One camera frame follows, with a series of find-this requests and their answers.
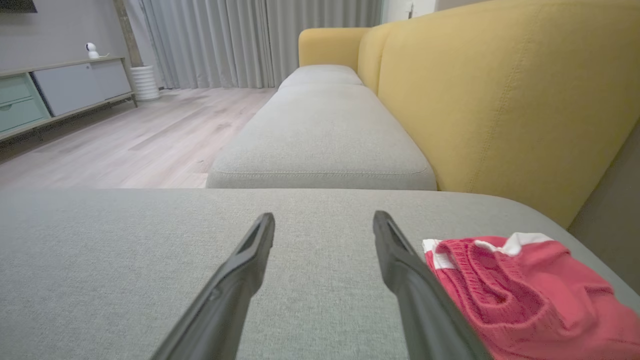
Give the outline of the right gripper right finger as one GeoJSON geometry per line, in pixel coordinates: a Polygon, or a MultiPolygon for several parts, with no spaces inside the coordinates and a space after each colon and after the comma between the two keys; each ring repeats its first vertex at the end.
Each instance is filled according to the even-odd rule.
{"type": "Polygon", "coordinates": [[[398,301],[409,358],[491,360],[491,353],[393,217],[377,210],[372,228],[382,280],[398,301]]]}

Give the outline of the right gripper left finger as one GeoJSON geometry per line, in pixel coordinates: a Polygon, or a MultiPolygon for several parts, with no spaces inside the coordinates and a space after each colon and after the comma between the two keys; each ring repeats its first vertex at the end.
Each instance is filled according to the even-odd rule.
{"type": "Polygon", "coordinates": [[[170,330],[154,360],[236,358],[251,298],[265,278],[274,234],[274,215],[258,216],[170,330]]]}

